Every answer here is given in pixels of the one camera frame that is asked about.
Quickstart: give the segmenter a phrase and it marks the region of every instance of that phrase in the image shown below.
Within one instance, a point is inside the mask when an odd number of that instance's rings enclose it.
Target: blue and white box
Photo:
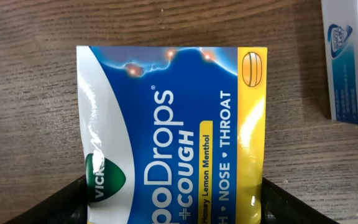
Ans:
[[[333,120],[358,124],[358,0],[321,0]]]

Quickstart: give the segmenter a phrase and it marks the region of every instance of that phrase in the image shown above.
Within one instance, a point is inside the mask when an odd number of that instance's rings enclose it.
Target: yellow side band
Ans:
[[[266,71],[267,48],[238,48],[236,223],[259,224],[261,220]]]
[[[200,175],[198,183],[198,223],[211,223],[213,122],[200,124]]]

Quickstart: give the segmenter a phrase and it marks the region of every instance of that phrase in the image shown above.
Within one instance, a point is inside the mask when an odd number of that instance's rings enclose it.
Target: wooden surface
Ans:
[[[85,171],[76,45],[267,46],[264,176],[358,223],[358,126],[329,119],[320,0],[0,0],[0,223]]]

